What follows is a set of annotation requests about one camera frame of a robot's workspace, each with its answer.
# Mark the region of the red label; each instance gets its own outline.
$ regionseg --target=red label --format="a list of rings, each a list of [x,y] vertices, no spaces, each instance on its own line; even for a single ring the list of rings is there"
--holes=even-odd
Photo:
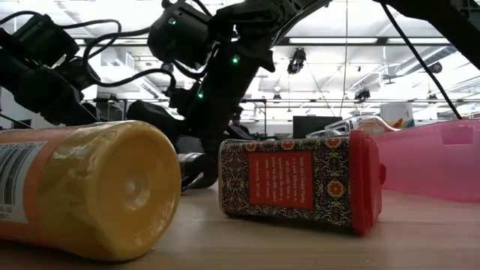
[[[249,153],[249,203],[314,210],[309,151]]]

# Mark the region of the red lid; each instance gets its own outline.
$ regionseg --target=red lid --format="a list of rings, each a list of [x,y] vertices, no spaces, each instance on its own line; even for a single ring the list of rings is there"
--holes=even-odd
[[[364,235],[382,211],[386,168],[380,163],[377,145],[363,131],[350,133],[349,167],[353,229]]]

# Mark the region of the tabletop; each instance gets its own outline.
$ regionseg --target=tabletop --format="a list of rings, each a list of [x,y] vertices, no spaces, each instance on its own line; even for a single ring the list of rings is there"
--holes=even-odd
[[[480,205],[385,191],[379,223],[361,238],[228,218],[217,195],[215,188],[184,194],[166,235],[132,262],[0,241],[0,269],[480,269]]]

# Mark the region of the desk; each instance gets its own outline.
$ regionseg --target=desk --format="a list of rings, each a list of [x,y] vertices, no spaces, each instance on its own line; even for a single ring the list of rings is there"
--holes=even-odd
[[[217,191],[191,190],[147,256],[97,264],[0,241],[0,269],[480,269],[480,206],[386,191],[365,238],[224,217]]]

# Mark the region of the pink plastic bin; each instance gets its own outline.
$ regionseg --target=pink plastic bin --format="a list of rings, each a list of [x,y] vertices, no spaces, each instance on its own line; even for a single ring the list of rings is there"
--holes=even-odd
[[[480,203],[480,121],[447,121],[373,136],[384,188]]]

